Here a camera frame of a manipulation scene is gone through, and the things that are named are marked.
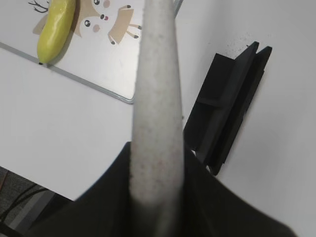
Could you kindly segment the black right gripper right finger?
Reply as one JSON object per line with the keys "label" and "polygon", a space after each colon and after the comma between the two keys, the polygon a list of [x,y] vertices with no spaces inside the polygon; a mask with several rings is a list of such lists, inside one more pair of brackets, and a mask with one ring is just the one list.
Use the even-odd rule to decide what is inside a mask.
{"label": "black right gripper right finger", "polygon": [[252,207],[184,151],[185,181],[180,236],[294,237],[285,224]]}

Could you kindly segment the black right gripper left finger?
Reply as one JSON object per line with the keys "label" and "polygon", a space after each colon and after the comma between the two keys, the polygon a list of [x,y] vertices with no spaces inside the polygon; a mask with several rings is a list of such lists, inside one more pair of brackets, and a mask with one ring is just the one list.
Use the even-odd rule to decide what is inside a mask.
{"label": "black right gripper left finger", "polygon": [[133,142],[78,199],[32,227],[28,237],[156,237],[157,224],[135,195]]}

